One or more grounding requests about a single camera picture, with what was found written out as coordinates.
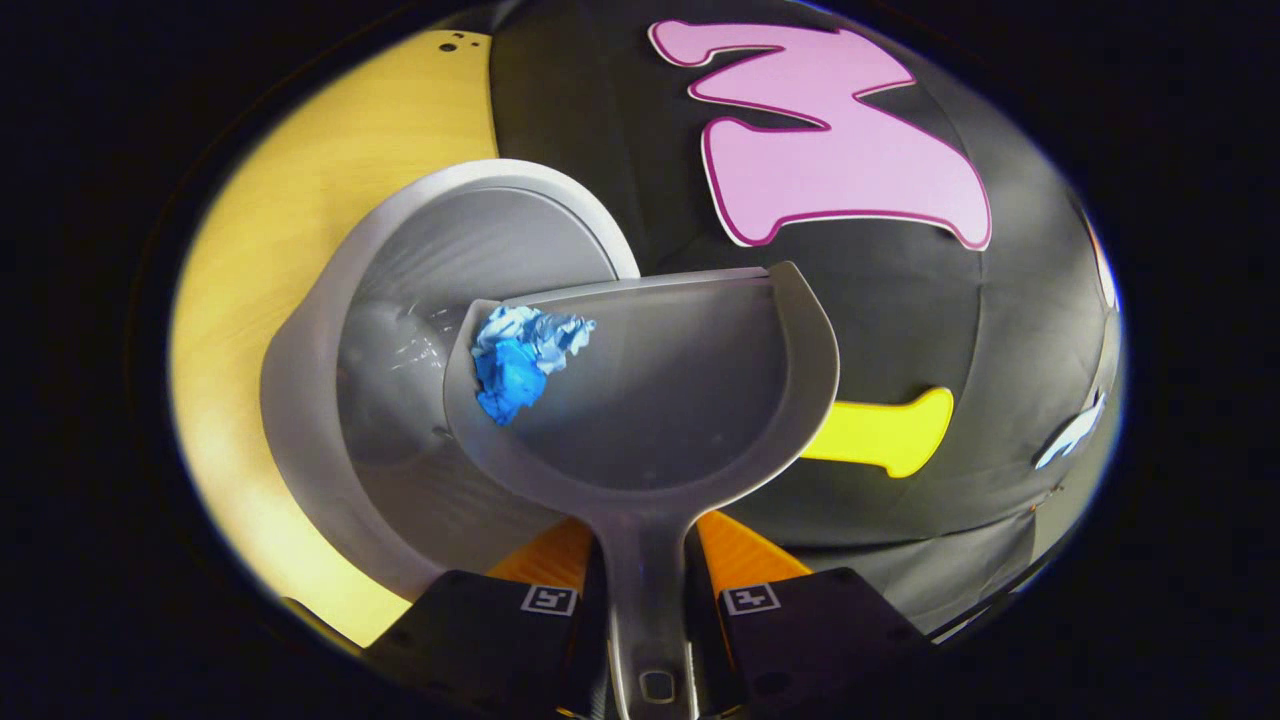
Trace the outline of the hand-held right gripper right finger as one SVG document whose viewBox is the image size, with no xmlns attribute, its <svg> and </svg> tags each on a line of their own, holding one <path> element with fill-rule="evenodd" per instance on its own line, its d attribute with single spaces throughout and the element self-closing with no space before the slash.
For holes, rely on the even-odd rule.
<svg viewBox="0 0 1280 720">
<path fill-rule="evenodd" d="M 852 569 L 813 571 L 723 512 L 686 547 L 700 720 L 854 720 L 934 652 Z"/>
</svg>

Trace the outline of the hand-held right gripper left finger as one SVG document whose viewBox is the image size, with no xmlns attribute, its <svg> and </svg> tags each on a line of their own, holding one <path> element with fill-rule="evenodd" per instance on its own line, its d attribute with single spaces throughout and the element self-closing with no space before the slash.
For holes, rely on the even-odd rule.
<svg viewBox="0 0 1280 720">
<path fill-rule="evenodd" d="M 605 591 L 567 519 L 485 574 L 445 571 L 362 656 L 440 720 L 613 720 Z"/>
</svg>

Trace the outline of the blue paper trash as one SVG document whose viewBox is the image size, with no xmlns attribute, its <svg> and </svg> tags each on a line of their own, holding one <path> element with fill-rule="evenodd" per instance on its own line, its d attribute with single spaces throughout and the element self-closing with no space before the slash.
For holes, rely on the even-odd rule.
<svg viewBox="0 0 1280 720">
<path fill-rule="evenodd" d="M 509 425 L 545 392 L 550 375 L 590 343 L 596 322 L 576 314 L 500 305 L 481 318 L 470 355 L 476 400 L 498 425 Z"/>
</svg>

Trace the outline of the grey dustpan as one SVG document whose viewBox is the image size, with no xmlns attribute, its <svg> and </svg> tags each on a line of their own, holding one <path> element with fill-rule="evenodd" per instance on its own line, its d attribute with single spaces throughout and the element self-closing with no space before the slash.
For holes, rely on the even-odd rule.
<svg viewBox="0 0 1280 720">
<path fill-rule="evenodd" d="M 500 427 L 477 402 L 470 354 L 495 304 L 472 302 L 443 380 L 449 430 L 497 484 L 594 534 L 620 719 L 698 720 L 686 536 L 813 442 L 838 387 L 833 327 L 791 261 L 585 284 L 522 304 L 596 328 L 539 401 Z"/>
</svg>

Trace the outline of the white ribbed garbage bin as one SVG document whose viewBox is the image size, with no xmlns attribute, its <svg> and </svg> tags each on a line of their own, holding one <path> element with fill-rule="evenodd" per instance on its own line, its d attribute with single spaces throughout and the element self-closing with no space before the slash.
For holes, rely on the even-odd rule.
<svg viewBox="0 0 1280 720">
<path fill-rule="evenodd" d="M 517 159 L 463 161 L 390 193 L 346 234 L 271 338 L 260 407 L 305 516 L 365 577 L 416 600 L 484 573 L 561 519 L 484 477 L 445 421 L 470 305 L 640 272 L 584 184 Z"/>
</svg>

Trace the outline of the wooden desktop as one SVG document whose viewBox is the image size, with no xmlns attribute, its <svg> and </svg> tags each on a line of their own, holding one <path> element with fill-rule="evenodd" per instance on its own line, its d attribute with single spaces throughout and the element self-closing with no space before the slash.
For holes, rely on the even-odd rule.
<svg viewBox="0 0 1280 720">
<path fill-rule="evenodd" d="M 303 100 L 218 191 L 175 296 L 172 411 L 204 506 L 271 598 L 301 602 L 358 648 L 410 605 L 343 559 L 293 501 L 262 430 L 262 360 L 378 204 L 497 156 L 490 51 L 488 35 L 422 31 Z"/>
</svg>

